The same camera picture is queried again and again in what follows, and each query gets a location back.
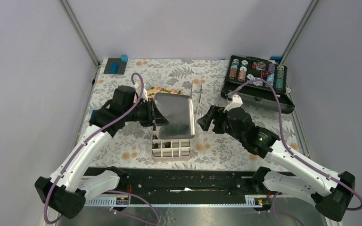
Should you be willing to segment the silver metal tin lid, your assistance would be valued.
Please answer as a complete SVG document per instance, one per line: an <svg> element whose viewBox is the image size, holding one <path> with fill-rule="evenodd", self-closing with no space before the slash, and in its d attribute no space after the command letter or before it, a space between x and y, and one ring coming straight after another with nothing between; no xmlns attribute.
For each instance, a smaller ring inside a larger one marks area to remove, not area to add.
<svg viewBox="0 0 362 226"><path fill-rule="evenodd" d="M156 93L154 102L167 123L157 123L159 139L192 139L195 136L193 101L181 94Z"/></svg>

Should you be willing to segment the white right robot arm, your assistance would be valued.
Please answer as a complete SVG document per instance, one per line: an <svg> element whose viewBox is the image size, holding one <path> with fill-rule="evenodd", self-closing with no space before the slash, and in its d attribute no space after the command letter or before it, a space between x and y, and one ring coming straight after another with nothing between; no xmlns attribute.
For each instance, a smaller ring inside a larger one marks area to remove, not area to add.
<svg viewBox="0 0 362 226"><path fill-rule="evenodd" d="M353 174L327 169L292 150L290 146L283 144L277 134L256 126L250 114L240 107L227 111L213 105L197 122L204 131L214 125L214 133L230 135L250 154L293 173L293 177L285 178L275 171L260 167L251 182L254 192L263 194L269 190L288 194L313 205L323 216L337 222L342 221L354 195Z"/></svg>

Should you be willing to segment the pink divided chocolate box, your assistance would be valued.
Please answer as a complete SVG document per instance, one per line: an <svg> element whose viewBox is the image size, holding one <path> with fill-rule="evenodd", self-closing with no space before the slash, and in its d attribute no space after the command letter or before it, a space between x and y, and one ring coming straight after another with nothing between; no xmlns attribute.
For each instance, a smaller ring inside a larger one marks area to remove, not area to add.
<svg viewBox="0 0 362 226"><path fill-rule="evenodd" d="M155 161L188 161L191 159L190 139L159 139L156 131L152 135L151 156Z"/></svg>

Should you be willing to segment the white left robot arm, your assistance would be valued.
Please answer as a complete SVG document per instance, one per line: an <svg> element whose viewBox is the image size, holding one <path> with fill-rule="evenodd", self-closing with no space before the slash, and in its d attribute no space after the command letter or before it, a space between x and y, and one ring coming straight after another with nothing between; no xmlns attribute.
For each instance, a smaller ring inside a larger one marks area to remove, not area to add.
<svg viewBox="0 0 362 226"><path fill-rule="evenodd" d="M96 196L113 190L115 193L130 191L129 174L117 167L108 167L99 175L82 181L92 160L108 141L122 129L126 122L138 121L143 127L155 124L157 109L148 99L143 85L119 86L112 99L91 114L89 125L81 141L64 162L48 178L39 177L34 186L44 203L44 220L51 208L61 216L74 218L85 203Z"/></svg>

